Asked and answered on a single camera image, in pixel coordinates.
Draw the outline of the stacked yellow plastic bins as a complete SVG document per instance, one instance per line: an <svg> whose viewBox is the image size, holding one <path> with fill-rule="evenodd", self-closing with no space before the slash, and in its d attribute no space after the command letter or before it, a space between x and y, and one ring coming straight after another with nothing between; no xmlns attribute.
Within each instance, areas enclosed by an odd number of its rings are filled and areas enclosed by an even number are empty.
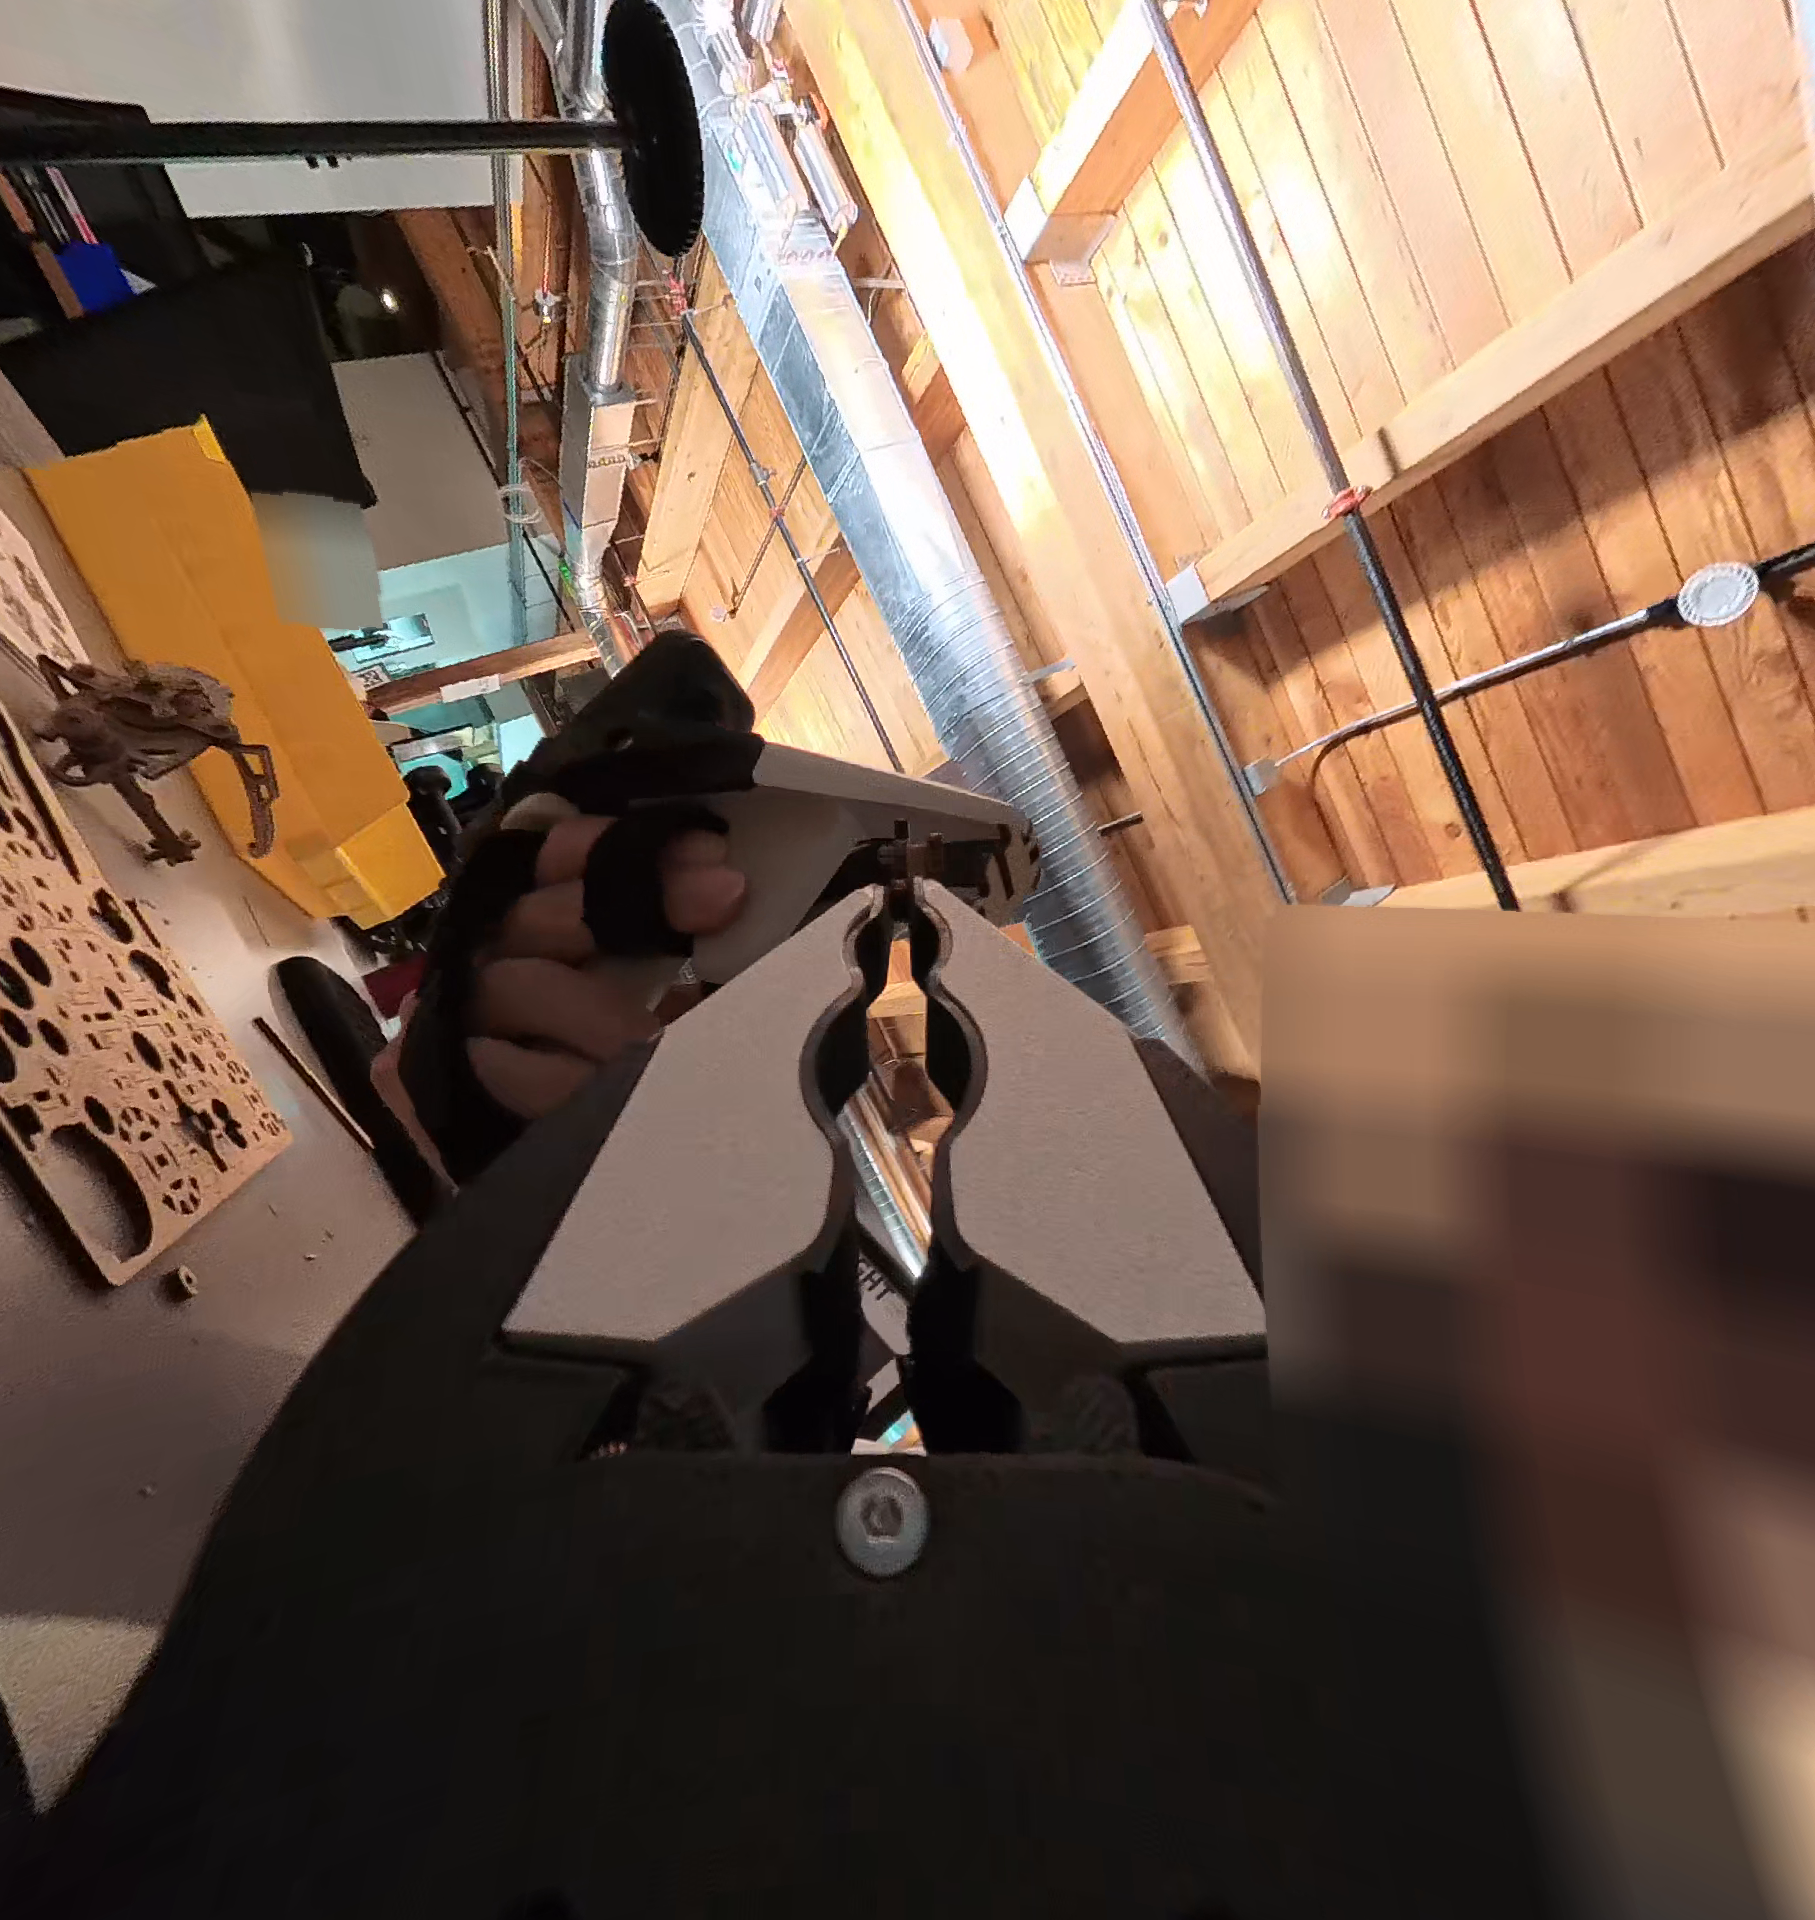
<svg viewBox="0 0 1815 1920"><path fill-rule="evenodd" d="M233 699L272 761L272 849L231 755L191 761L227 846L313 921L379 927L443 886L409 792L319 625L287 617L254 505L207 421L28 471L122 656L182 665Z"/></svg>

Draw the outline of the person's right hand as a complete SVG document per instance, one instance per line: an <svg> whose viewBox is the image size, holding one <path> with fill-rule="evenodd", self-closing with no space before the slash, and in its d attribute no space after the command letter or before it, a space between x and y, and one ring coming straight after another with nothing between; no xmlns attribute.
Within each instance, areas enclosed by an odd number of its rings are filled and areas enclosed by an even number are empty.
<svg viewBox="0 0 1815 1920"><path fill-rule="evenodd" d="M557 1111L654 1041L668 964L749 905L726 821L705 802L606 821L539 795L476 852L476 873L463 1059L514 1118Z"/></svg>

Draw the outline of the ceiling pipe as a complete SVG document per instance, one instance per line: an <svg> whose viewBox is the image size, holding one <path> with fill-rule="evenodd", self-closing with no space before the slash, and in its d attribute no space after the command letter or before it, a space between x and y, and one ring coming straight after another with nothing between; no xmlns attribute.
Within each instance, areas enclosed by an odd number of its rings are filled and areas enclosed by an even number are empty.
<svg viewBox="0 0 1815 1920"><path fill-rule="evenodd" d="M1276 283L1269 278L1269 268L1257 253L1257 240L1253 240L1253 232L1251 232L1251 221L1234 192L1234 181L1231 181L1231 169L1225 169L1225 158L1217 150L1217 139L1216 139L1216 130L1208 123L1208 113L1203 113L1203 101L1201 101L1201 89L1193 85L1191 73L1187 73L1187 61L1180 53L1180 42L1177 42L1177 31L1169 24L1169 11L1163 4L1137 4L1137 15L1142 22L1142 31L1155 47L1155 58L1160 65L1160 75L1171 89L1171 106L1177 106L1177 115L1180 115L1180 126L1198 154L1198 167L1201 167L1201 178L1203 178L1203 186L1208 186L1208 198L1211 198L1211 210L1231 239L1231 247L1234 247L1234 259L1240 268L1240 278L1249 283L1249 296L1251 296L1251 306L1253 306L1253 317L1267 330L1267 341L1276 355L1276 366L1281 366L1281 378L1293 398L1293 409L1300 419L1300 428L1305 428L1305 443L1313 447L1316 454L1316 463L1323 471L1323 481L1325 481L1325 526L1341 529L1341 537L1347 541L1352 554L1355 554L1355 566L1364 572L1364 584L1380 611L1380 625L1385 625L1385 637L1392 640L1395 647L1395 659L1397 659L1397 670L1405 675L1405 687L1408 687L1408 699L1414 699L1414 709L1425 723L1425 735L1438 755L1438 767L1449 779L1449 795L1463 815L1463 828L1465 828L1465 838L1470 838L1470 849L1481 862L1481 873L1489 878L1489 887L1493 887L1493 900L1497 900L1497 910L1501 912L1516 912L1519 910L1519 900L1516 900L1516 887L1509 880L1509 870L1507 870L1507 861L1498 852L1498 842L1497 842L1497 831L1489 822L1489 814L1481 804L1481 795L1470 779L1470 770L1461 755L1461 746L1449 730L1449 716L1438 703L1438 691L1429 682L1429 671L1425 665L1425 656L1405 625L1405 611L1403 611L1403 602L1395 592L1395 584L1385 567L1385 556L1377 550L1377 541L1371 531L1371 522L1365 522L1365 494L1352 481L1352 471L1344 463L1344 454L1341 447L1335 443L1335 431L1330 431L1330 421L1323 415L1323 403L1313 387L1313 378L1308 378L1308 366L1305 366L1305 355L1299 350L1299 339L1293 339L1293 327L1286 324L1286 308L1276 296Z"/></svg>

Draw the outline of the black pole with round disc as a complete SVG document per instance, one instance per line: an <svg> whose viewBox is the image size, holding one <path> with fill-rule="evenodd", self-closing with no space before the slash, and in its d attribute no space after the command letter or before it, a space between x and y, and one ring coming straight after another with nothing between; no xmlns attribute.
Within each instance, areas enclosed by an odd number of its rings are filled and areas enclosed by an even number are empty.
<svg viewBox="0 0 1815 1920"><path fill-rule="evenodd" d="M548 120L40 120L0 126L0 174L611 154L642 240L687 253L705 214L701 109L666 11L578 4L560 24L560 79L584 79L584 96Z"/></svg>

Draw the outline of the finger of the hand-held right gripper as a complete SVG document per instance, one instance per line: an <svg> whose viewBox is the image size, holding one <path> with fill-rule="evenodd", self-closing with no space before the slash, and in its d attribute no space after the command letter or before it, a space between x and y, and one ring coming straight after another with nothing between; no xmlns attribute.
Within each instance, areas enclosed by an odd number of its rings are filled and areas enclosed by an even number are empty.
<svg viewBox="0 0 1815 1920"><path fill-rule="evenodd" d="M756 802L798 802L798 828L823 828L815 891L851 862L882 880L937 880L973 910L1026 910L1041 878L1031 821L963 784L763 746Z"/></svg>
<svg viewBox="0 0 1815 1920"><path fill-rule="evenodd" d="M736 917L695 939L691 975L709 988L733 982L787 943L821 912L823 896L858 891L858 878L838 878L844 862L871 842L893 842L910 821L899 797L833 797L794 788L753 788L712 797L709 808L726 822L730 862L749 880Z"/></svg>

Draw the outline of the conduit with round junction box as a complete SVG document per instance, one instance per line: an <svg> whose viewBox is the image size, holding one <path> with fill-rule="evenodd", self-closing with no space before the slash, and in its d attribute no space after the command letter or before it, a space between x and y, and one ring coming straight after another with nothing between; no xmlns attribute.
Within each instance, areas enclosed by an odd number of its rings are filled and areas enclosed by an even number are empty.
<svg viewBox="0 0 1815 1920"><path fill-rule="evenodd" d="M1815 541L1807 541L1806 547L1790 547L1790 550L1784 550L1776 556L1746 560L1746 566L1735 566L1735 560L1705 566L1673 598L1664 598L1658 606L1646 606L1640 611L1616 616L1616 617L1610 617L1604 625L1592 625L1585 632L1552 640L1552 644L1546 644L1538 651L1529 651L1519 659L1507 659L1498 665L1489 665L1489 670L1477 670L1470 675L1461 675L1453 682L1435 687L1429 705L1435 709L1453 709L1453 705L1463 705L1463 703L1481 699L1489 691L1523 682L1523 679L1531 679L1531 675L1538 675L1546 670L1560 670L1560 665L1592 659L1592 656L1598 656L1598 651L1606 651L1613 644L1626 644L1626 640L1634 640L1634 637L1646 637L1646 632L1728 631L1728 625L1742 622L1766 598L1784 602L1786 591L1807 572L1815 572ZM1365 736L1377 736L1377 735L1385 735L1392 728L1403 728L1408 718L1419 718L1419 716L1425 716L1425 709L1419 709L1415 699L1408 699L1408 703L1403 703L1395 709L1371 713L1364 718L1341 723L1336 730L1330 730L1323 736L1305 742L1300 748L1284 752L1281 759L1249 761L1244 767L1244 779L1262 797L1262 795L1281 788L1281 774L1286 767L1308 761L1308 770L1319 770L1319 761L1330 752L1347 748L1347 746L1365 742Z"/></svg>

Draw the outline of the thin dark stick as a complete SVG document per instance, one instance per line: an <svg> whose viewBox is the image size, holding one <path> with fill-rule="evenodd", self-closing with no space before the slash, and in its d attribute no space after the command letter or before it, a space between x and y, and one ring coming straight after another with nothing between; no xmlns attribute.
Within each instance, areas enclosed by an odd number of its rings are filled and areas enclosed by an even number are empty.
<svg viewBox="0 0 1815 1920"><path fill-rule="evenodd" d="M253 1027L297 1075L297 1081L308 1091L308 1096L326 1109L326 1115L344 1130L344 1136L356 1140L367 1151L367 1158L374 1158L374 1140L367 1136L367 1130L354 1118L354 1111L330 1091L330 1081L284 1041L284 1033L271 1017L253 1017Z"/></svg>

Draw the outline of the wooden animal model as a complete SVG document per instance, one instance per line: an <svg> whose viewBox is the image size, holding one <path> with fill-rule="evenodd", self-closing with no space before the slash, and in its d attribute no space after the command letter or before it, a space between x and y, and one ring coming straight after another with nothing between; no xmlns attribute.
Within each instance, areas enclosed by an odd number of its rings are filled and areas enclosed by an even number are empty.
<svg viewBox="0 0 1815 1920"><path fill-rule="evenodd" d="M64 788L107 788L149 833L149 862L191 862L201 842L173 828L151 784L182 774L193 759L227 755L243 795L243 856L261 861L276 846L272 802L281 795L272 755L248 746L233 723L233 695L182 665L142 665L107 671L37 656L37 671L53 695L53 709L37 723L37 736L61 748L53 779Z"/></svg>

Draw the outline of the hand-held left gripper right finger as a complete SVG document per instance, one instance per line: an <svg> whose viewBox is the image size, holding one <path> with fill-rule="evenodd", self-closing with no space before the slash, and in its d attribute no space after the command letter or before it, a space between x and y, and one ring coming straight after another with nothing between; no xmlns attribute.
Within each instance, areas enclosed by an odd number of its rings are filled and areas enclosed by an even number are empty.
<svg viewBox="0 0 1815 1920"><path fill-rule="evenodd" d="M904 926L948 1109L910 1309L926 1453L1267 1453L1251 1118L948 887L907 886Z"/></svg>

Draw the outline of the thin silver duct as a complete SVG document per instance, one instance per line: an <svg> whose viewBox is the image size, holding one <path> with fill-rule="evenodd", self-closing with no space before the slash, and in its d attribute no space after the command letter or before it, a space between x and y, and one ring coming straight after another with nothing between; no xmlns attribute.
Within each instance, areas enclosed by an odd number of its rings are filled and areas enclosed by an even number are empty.
<svg viewBox="0 0 1815 1920"><path fill-rule="evenodd" d="M569 123L636 133L654 70L651 4L566 7L555 79ZM640 224L617 148L587 148L569 163L584 205L587 296L584 339L560 360L560 547L584 632L615 675L636 651L632 617L611 602L603 566L632 468L636 396L622 371L640 283Z"/></svg>

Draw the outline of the dark screen panel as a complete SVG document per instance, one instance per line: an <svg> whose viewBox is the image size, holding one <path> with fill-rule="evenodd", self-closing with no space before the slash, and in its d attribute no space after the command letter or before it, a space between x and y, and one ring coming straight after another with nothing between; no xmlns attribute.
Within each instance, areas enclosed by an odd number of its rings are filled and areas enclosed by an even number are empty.
<svg viewBox="0 0 1815 1920"><path fill-rule="evenodd" d="M248 494L379 506L293 256L43 327L0 345L0 371L64 458L207 423Z"/></svg>

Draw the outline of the wide silver ventilation duct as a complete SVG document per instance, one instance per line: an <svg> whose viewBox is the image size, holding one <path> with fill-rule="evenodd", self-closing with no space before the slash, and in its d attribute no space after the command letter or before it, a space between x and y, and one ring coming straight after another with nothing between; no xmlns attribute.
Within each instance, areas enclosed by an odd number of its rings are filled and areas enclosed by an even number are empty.
<svg viewBox="0 0 1815 1920"><path fill-rule="evenodd" d="M775 115L749 85L733 4L660 15L696 106L701 232L733 308L945 755L1034 828L1040 960L1201 1065Z"/></svg>

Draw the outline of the black mesh pad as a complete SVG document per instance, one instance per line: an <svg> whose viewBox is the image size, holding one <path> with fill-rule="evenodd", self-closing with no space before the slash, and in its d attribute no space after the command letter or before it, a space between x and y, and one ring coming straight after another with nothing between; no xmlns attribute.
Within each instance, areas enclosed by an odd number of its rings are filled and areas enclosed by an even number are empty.
<svg viewBox="0 0 1815 1920"><path fill-rule="evenodd" d="M404 1212L422 1225L439 1212L445 1182L404 1115L374 1081L388 1041L367 997L316 957L284 957L271 982L308 1047L319 1081L340 1102L344 1115L372 1140L372 1158L392 1187Z"/></svg>

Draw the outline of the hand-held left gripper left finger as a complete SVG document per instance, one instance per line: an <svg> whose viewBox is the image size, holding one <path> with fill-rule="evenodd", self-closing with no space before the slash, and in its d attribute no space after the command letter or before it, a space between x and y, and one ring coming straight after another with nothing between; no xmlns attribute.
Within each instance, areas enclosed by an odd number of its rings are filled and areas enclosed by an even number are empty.
<svg viewBox="0 0 1815 1920"><path fill-rule="evenodd" d="M733 1423L854 1423L862 1292L838 1111L865 1075L889 891L862 887L660 1033L503 1345L668 1374Z"/></svg>

